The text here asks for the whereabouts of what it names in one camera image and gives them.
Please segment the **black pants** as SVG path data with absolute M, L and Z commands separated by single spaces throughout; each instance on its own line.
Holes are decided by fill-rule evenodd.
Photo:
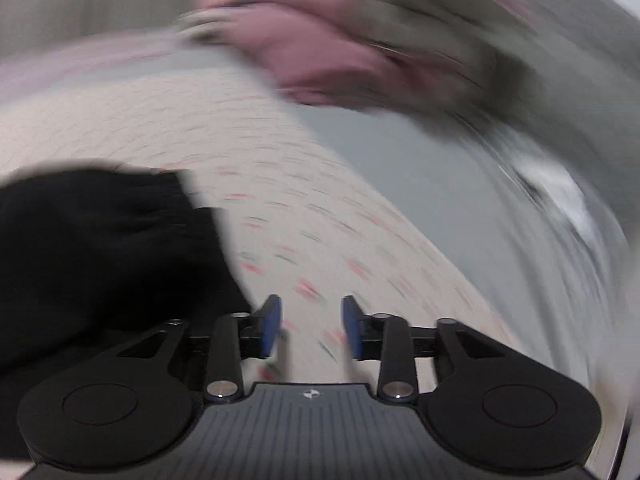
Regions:
M 172 320 L 247 312 L 218 212 L 177 171 L 47 170 L 1 188 L 1 455 L 26 460 L 21 397 Z

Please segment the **cherry print bed sheet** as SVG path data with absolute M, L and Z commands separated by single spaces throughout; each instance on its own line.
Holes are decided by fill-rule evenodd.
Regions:
M 559 162 L 585 194 L 586 245 L 516 182 L 512 154 Z M 620 316 L 617 221 L 538 145 L 280 100 L 236 55 L 116 36 L 1 64 L 1 171 L 63 164 L 181 170 L 221 209 L 248 296 L 283 300 L 284 377 L 349 375 L 340 300 L 416 324 L 458 318 L 586 386 Z

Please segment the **white crumpled paper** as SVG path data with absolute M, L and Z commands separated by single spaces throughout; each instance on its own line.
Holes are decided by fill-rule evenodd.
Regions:
M 585 194 L 563 165 L 538 155 L 514 153 L 509 166 L 516 182 L 556 223 L 571 229 L 589 247 L 600 242 Z

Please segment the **pink grey folded quilt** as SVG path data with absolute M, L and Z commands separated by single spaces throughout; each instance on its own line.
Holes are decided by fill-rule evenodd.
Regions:
M 450 116 L 510 105 L 544 33 L 524 0 L 195 0 L 177 27 L 300 104 Z

